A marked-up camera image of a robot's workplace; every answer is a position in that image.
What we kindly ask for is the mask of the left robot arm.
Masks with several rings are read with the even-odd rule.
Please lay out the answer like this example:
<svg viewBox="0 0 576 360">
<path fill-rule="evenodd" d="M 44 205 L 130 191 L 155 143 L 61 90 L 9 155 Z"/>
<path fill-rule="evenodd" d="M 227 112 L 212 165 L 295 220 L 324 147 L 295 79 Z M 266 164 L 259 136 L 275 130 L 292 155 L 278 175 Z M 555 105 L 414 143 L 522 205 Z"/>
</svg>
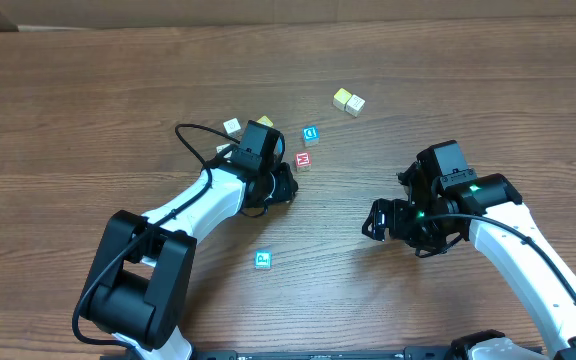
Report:
<svg viewBox="0 0 576 360">
<path fill-rule="evenodd" d="M 250 208 L 264 216 L 294 199 L 285 150 L 279 130 L 251 121 L 171 201 L 142 215 L 116 212 L 73 311 L 75 338 L 122 347 L 125 359 L 198 358 L 179 327 L 197 245 L 228 218 Z"/>
</svg>

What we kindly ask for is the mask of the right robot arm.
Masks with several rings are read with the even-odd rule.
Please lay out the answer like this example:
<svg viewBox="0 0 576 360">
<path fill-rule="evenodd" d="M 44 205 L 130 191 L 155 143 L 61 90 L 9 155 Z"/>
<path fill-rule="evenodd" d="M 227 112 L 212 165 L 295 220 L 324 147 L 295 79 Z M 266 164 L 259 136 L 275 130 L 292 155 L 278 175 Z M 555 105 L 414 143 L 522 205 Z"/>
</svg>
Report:
<svg viewBox="0 0 576 360">
<path fill-rule="evenodd" d="M 540 232 L 503 175 L 471 168 L 454 140 L 421 151 L 398 175 L 403 199 L 377 199 L 365 236 L 392 238 L 419 258 L 470 242 L 499 271 L 535 323 L 545 359 L 576 359 L 576 275 Z"/>
</svg>

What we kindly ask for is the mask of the blue P block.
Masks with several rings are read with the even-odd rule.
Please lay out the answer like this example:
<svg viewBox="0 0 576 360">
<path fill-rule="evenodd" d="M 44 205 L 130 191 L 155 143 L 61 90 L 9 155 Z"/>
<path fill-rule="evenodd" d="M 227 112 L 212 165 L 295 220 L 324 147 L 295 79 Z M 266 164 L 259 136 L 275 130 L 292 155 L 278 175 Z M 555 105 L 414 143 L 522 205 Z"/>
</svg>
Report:
<svg viewBox="0 0 576 360">
<path fill-rule="evenodd" d="M 255 252 L 254 267 L 257 270 L 268 270 L 272 267 L 272 253 L 266 250 Z"/>
</svg>

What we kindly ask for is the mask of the red M block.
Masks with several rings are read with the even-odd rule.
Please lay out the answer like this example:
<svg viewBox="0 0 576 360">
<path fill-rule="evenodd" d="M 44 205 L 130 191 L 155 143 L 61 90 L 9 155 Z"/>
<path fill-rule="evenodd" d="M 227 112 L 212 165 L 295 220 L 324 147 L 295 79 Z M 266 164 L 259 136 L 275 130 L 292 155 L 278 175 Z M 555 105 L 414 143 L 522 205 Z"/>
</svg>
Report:
<svg viewBox="0 0 576 360">
<path fill-rule="evenodd" d="M 312 167 L 312 158 L 309 152 L 298 152 L 294 157 L 295 168 L 298 172 L 309 171 Z"/>
</svg>

